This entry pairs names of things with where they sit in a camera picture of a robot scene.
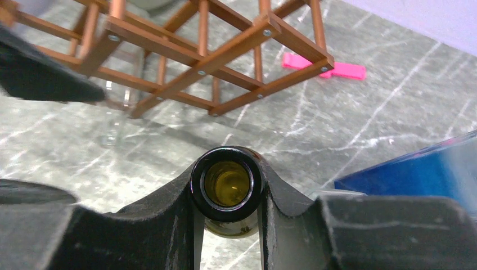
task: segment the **clear glass bottle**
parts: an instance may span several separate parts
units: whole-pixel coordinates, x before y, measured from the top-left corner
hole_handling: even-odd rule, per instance
[[[103,66],[141,78],[144,67],[144,49],[124,43]],[[114,147],[123,138],[129,114],[139,101],[140,92],[109,80],[101,81],[105,84],[107,94],[107,100],[103,102],[103,105],[108,109],[101,128],[100,144],[105,147]]]

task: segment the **marble floor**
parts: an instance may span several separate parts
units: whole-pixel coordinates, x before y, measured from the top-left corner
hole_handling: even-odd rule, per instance
[[[256,16],[251,11],[257,1],[224,2],[248,18]],[[42,17],[71,27],[80,8],[58,0]],[[163,23],[177,7],[154,15],[129,8]],[[477,127],[477,58],[342,1],[324,0],[322,12],[329,52],[337,61],[366,66],[366,80],[313,78],[218,118],[163,102],[143,119],[127,120],[122,143],[109,148],[98,144],[103,107],[0,96],[0,177],[59,186],[87,207],[113,212],[161,187],[208,149],[243,145],[261,152],[284,180],[313,197],[336,177]],[[179,34],[195,40],[197,18],[192,21]],[[286,21],[313,38],[308,8]],[[213,25],[211,48],[237,33],[224,23]],[[68,48],[36,31],[23,35],[45,47]],[[263,51],[267,81],[290,72],[281,67],[286,48],[268,42]],[[146,79],[155,80],[157,58],[148,59]],[[252,74],[252,62],[245,55],[230,67]],[[169,79],[184,69],[172,62],[169,67]],[[243,93],[225,83],[222,88],[229,96]],[[188,92],[206,96],[209,89],[204,80]],[[259,260],[257,235],[205,235],[201,269],[260,269]]]

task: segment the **blue object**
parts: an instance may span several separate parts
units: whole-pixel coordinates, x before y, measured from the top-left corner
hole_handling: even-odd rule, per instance
[[[477,130],[335,181],[367,195],[446,196],[477,217]]]

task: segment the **metal rod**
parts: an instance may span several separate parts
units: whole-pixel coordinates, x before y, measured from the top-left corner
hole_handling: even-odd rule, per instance
[[[328,62],[328,59],[323,59],[322,61],[312,64],[311,66],[308,66],[304,69],[300,69],[289,75],[283,76],[282,78],[274,80],[273,82],[268,83],[263,87],[260,87],[256,91],[243,94],[242,96],[238,96],[230,101],[222,103],[219,106],[216,106],[215,108],[209,110],[209,114],[225,114],[231,110],[244,106],[245,104],[257,101],[263,97],[269,96],[285,88],[291,87],[304,80],[308,80],[322,73],[321,68],[323,66],[327,67],[328,69],[332,67]]]
[[[204,75],[217,71],[230,61],[279,34],[280,28],[277,28],[277,24],[272,18],[269,17],[258,22],[247,31],[235,36],[213,53],[204,57],[200,62],[177,76],[174,80],[159,88],[153,95],[140,101],[132,111],[131,116],[133,118],[141,116],[162,100],[196,83]]]
[[[197,52],[206,56],[209,43],[209,1],[200,0],[199,3],[199,47]]]
[[[121,43],[121,40],[110,30],[104,30],[97,42],[92,46],[88,53],[82,58],[81,64],[76,72],[90,77],[98,68],[109,58]]]
[[[197,13],[197,5],[187,1],[172,17],[164,24],[164,29],[175,33],[182,25],[188,22]]]
[[[272,9],[272,2],[270,0],[258,0],[258,10],[260,13]]]
[[[221,80],[217,77],[212,79],[212,102],[216,105],[221,103]]]
[[[167,72],[167,57],[159,56],[159,63],[157,66],[157,84],[162,86],[165,83],[165,76]]]
[[[116,19],[111,21],[113,24],[110,28],[113,31],[121,31],[122,37],[125,41],[157,53],[158,55],[164,55],[169,59],[188,66],[194,66],[204,59],[203,56],[200,56],[195,52],[197,47],[194,51],[190,51],[184,47],[173,44],[170,40],[166,41],[153,33],[144,31],[124,21]],[[263,83],[225,66],[222,66],[220,69],[210,74],[250,91],[263,85]]]
[[[75,58],[73,56],[69,56],[61,52],[56,52],[41,46],[36,46],[36,48],[44,54],[48,55],[49,57],[71,67],[72,69],[78,67],[80,64],[80,59]],[[94,72],[93,76],[103,80],[110,80],[117,84],[121,84],[123,86],[131,87],[148,93],[153,93],[158,87],[160,87],[160,85],[158,85],[157,83],[153,83],[148,80],[144,80],[136,76],[132,76],[127,73],[109,69],[103,66],[98,68],[98,70]],[[189,104],[191,106],[198,107],[204,110],[210,110],[215,106],[215,104],[213,104],[211,101],[205,100],[200,97],[195,97],[184,92],[178,92],[170,99]]]
[[[255,79],[263,82],[262,46],[254,48]]]
[[[15,24],[15,14],[18,11],[19,4],[15,1],[3,0],[0,1],[0,21],[5,26],[11,28]]]
[[[326,51],[325,27],[321,17],[320,0],[310,0],[310,9],[312,10],[314,40],[320,48]]]
[[[332,56],[327,53],[325,49],[315,44],[295,28],[279,18],[276,18],[275,21],[282,29],[281,35],[275,37],[275,40],[278,41],[278,43],[281,43],[312,63],[321,61],[325,58],[332,59]]]
[[[126,14],[126,0],[111,0],[109,15],[124,20]]]
[[[93,3],[89,5],[88,15],[83,30],[83,39],[81,40],[81,48],[79,50],[79,57],[83,58],[93,47],[95,43],[96,26],[100,15],[100,7]]]
[[[78,50],[78,43],[79,41],[76,38],[72,38],[70,40],[70,48],[68,49],[68,55],[76,57],[76,53]]]
[[[273,13],[279,18],[284,18],[293,12],[297,11],[299,8],[305,5],[306,1],[303,0],[288,0],[283,3],[280,7],[277,7],[273,10]]]
[[[71,38],[81,39],[81,35],[78,33],[21,11],[17,13],[17,20],[20,24],[66,39],[67,41]]]

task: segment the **white vein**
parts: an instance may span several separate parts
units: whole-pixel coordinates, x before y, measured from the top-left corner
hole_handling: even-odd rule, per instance
[[[467,102],[465,102],[464,106],[461,108],[461,110],[457,114],[457,117],[454,119],[451,126],[447,129],[447,131],[445,133],[445,136],[444,136],[445,139],[450,139],[451,138],[451,134],[452,134],[452,131],[454,130],[454,126],[456,125],[458,119],[460,119],[464,115],[465,111],[467,110],[467,108],[468,108],[468,106],[471,102],[472,102],[472,100],[468,100]]]
[[[253,244],[251,244],[249,246],[249,248],[247,248],[242,254],[240,254],[239,256],[237,256],[237,258],[235,258],[233,261],[229,262],[228,264],[226,264],[224,267],[222,267],[221,269],[222,270],[229,270],[229,269],[232,269],[233,266],[235,266],[239,261],[241,261],[245,255],[256,245],[258,244],[258,242],[260,241],[260,239],[256,240],[255,242],[253,242]]]
[[[454,69],[453,72],[449,74],[448,79],[452,80],[465,66],[467,66],[470,62],[470,60],[473,59],[473,57],[467,56],[467,59],[464,60],[456,69]]]
[[[464,52],[459,52],[459,54],[448,64],[444,65],[444,68],[439,72],[439,74],[435,77],[436,80],[439,80],[444,76],[451,67],[454,66],[454,64],[461,58],[461,56],[464,54]]]
[[[367,19],[369,19],[372,16],[371,13],[366,14],[364,17],[362,17],[359,21],[357,21],[353,26],[352,29],[356,29],[360,27]]]
[[[227,144],[228,140],[230,139],[230,137],[232,137],[232,133],[229,133],[227,134],[227,136],[225,137],[224,141],[222,142],[221,146],[224,146]]]
[[[378,113],[388,104],[388,102],[399,92],[401,89],[406,85],[407,82],[422,68],[422,66],[425,64],[427,58],[440,47],[441,43],[437,42],[432,46],[430,50],[427,51],[427,53],[424,54],[424,56],[419,59],[417,64],[411,69],[411,71],[404,77],[404,79],[399,83],[399,85],[393,89],[391,94],[379,105],[376,110],[372,113],[371,117],[366,121],[364,126],[361,128],[361,130],[354,136],[354,138],[348,143],[348,146],[354,144],[362,135],[364,131],[368,129],[370,124],[373,122],[374,118],[378,115]]]
[[[360,148],[358,151],[356,151],[356,153],[354,153],[354,155],[348,160],[348,162],[346,162],[346,164],[344,164],[341,169],[339,169],[330,179],[328,179],[328,181],[326,181],[324,184],[321,185],[321,188],[325,188],[327,187],[331,182],[333,182],[336,177],[338,177],[348,166],[350,166],[350,164],[358,157],[358,155],[361,153],[361,151],[363,151],[364,148]]]
[[[240,115],[237,117],[237,120],[235,121],[235,123],[233,124],[233,127],[236,128],[240,121],[242,121],[242,118],[244,117],[245,115],[245,112],[247,111],[247,109],[250,107],[250,104],[247,104],[244,106],[244,108],[242,109],[242,111],[240,112]]]
[[[60,111],[62,110],[65,110],[67,106],[63,107],[60,109]],[[43,124],[44,122],[46,122],[47,120],[50,120],[50,119],[53,119],[55,118],[56,116],[60,115],[61,113],[60,112],[53,112],[53,113],[49,113],[45,116],[43,116],[40,120],[36,121],[35,123],[33,123],[33,125],[29,126],[28,128],[24,129],[24,130],[17,130],[17,131],[14,131],[12,133],[10,133],[8,136],[0,139],[0,146],[1,145],[4,145],[6,142],[8,142],[8,140],[10,140],[11,138],[15,138],[17,137],[18,135],[21,135],[23,133],[26,133],[26,132],[30,132],[32,130],[35,130],[37,129],[41,124]]]
[[[341,147],[325,147],[325,148],[319,148],[319,149],[310,149],[310,150],[303,150],[299,148],[294,148],[294,149],[282,149],[282,150],[268,150],[268,151],[261,151],[260,153],[262,155],[277,155],[277,154],[283,154],[283,153],[288,153],[288,154],[300,154],[300,155],[313,155],[319,152],[323,151],[345,151],[345,150],[352,150],[352,149],[369,149],[375,147],[378,143],[382,141],[395,141],[395,140],[416,140],[420,141],[426,144],[434,144],[437,142],[442,141],[443,139],[441,137],[435,137],[435,138],[425,138],[418,136],[413,133],[408,133],[408,134],[400,134],[400,135],[389,135],[389,136],[380,136],[376,138],[371,138],[371,139],[364,139],[361,141],[357,141],[355,144],[350,145],[350,146],[341,146]]]

